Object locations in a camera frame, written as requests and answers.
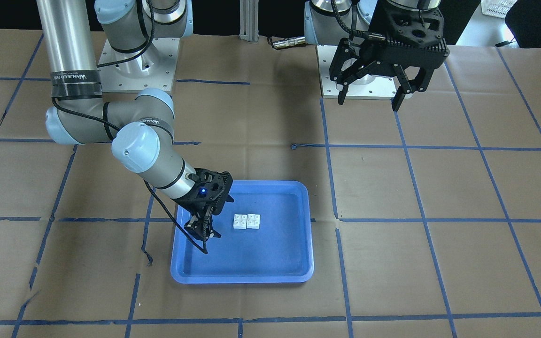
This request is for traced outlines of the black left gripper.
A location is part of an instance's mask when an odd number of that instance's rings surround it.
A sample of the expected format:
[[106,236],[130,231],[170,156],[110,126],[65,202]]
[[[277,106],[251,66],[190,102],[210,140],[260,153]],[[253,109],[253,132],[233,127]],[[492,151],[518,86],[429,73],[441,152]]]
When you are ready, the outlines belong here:
[[449,56],[438,0],[380,0],[378,17],[366,31],[347,26],[337,3],[330,4],[347,34],[329,67],[329,79],[339,89],[339,105],[346,100],[348,86],[366,75],[396,77],[400,86],[392,111],[398,112],[408,94],[427,90],[433,72]]

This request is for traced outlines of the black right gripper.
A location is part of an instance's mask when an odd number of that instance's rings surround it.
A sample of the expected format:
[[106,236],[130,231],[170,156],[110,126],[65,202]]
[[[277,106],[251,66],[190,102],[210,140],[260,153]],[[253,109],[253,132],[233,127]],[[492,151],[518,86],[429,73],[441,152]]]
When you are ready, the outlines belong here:
[[183,197],[172,199],[192,216],[183,228],[190,235],[205,235],[205,240],[221,238],[221,233],[213,228],[212,216],[222,212],[226,201],[234,202],[229,195],[231,174],[196,168],[187,178],[194,180],[194,186]]

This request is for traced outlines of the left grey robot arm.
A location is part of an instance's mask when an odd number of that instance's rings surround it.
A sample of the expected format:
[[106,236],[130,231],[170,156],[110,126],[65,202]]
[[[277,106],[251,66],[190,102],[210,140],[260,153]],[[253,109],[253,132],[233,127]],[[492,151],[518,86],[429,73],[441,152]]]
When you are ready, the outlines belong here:
[[395,111],[415,92],[425,92],[434,71],[449,56],[439,4],[438,0],[305,2],[306,42],[337,47],[329,80],[337,86],[338,104],[365,76],[397,79],[391,103]]

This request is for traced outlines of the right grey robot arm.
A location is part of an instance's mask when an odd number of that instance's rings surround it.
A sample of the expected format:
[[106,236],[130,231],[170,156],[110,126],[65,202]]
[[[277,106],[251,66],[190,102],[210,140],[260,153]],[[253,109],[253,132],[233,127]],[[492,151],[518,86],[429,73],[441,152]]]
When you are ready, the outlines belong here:
[[105,102],[83,0],[39,0],[39,17],[51,65],[52,107],[46,129],[56,143],[111,141],[114,157],[144,182],[191,214],[179,227],[206,241],[221,235],[213,216],[232,202],[228,172],[194,168],[173,148],[172,98],[144,88],[132,101]]

